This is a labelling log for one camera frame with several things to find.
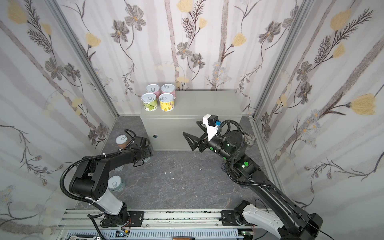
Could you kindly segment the orange label can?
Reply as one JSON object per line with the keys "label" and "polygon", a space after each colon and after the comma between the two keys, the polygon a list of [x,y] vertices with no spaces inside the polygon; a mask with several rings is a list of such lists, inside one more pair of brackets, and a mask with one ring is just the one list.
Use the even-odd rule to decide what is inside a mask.
{"label": "orange label can", "polygon": [[127,135],[120,135],[116,138],[115,142],[118,145],[119,149],[125,149],[130,144],[132,138]]}

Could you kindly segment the green label can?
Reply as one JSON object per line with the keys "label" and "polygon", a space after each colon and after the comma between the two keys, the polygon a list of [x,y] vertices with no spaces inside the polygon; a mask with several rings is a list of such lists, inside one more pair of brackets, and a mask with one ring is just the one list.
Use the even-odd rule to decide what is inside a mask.
{"label": "green label can", "polygon": [[153,93],[143,94],[141,100],[147,112],[153,112],[158,108],[157,96]]}

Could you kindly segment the yellow label can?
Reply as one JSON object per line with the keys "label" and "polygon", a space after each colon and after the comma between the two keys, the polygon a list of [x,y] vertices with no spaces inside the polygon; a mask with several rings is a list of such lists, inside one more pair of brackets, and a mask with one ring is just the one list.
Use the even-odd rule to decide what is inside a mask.
{"label": "yellow label can", "polygon": [[170,93],[164,93],[159,96],[160,108],[164,112],[172,111],[175,107],[174,96]]}

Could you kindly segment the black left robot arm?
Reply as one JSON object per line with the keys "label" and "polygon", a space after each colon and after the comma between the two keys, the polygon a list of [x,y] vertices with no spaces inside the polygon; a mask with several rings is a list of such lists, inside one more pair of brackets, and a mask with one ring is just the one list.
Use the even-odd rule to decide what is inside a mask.
{"label": "black left robot arm", "polygon": [[67,167],[60,178],[60,189],[67,197],[87,203],[101,213],[89,216],[96,227],[123,227],[132,223],[127,204],[108,187],[110,171],[127,164],[139,167],[151,157],[150,140],[124,129],[131,138],[128,145],[114,153],[83,157]]}

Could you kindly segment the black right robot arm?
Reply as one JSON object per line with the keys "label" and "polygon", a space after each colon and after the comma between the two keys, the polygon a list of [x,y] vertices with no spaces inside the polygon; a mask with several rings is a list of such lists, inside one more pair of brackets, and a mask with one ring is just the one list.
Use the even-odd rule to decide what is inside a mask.
{"label": "black right robot arm", "polygon": [[238,122],[220,122],[217,116],[210,116],[197,125],[204,131],[200,137],[183,133],[190,148],[201,153],[209,149],[220,156],[227,176],[255,192],[271,208],[268,212],[242,201],[234,209],[236,225],[255,225],[280,240],[314,240],[322,233],[323,219],[297,206],[246,154],[246,133]]}

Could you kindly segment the pink label can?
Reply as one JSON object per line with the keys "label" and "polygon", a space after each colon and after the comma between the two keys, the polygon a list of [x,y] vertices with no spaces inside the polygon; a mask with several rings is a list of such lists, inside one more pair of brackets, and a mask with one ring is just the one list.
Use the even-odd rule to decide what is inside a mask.
{"label": "pink label can", "polygon": [[161,88],[157,84],[150,84],[150,85],[146,86],[146,91],[147,91],[147,93],[155,94],[157,99],[161,95]]}
{"label": "pink label can", "polygon": [[167,94],[171,94],[174,96],[174,98],[176,97],[176,88],[173,84],[164,84],[161,86],[161,91],[163,94],[167,93]]}

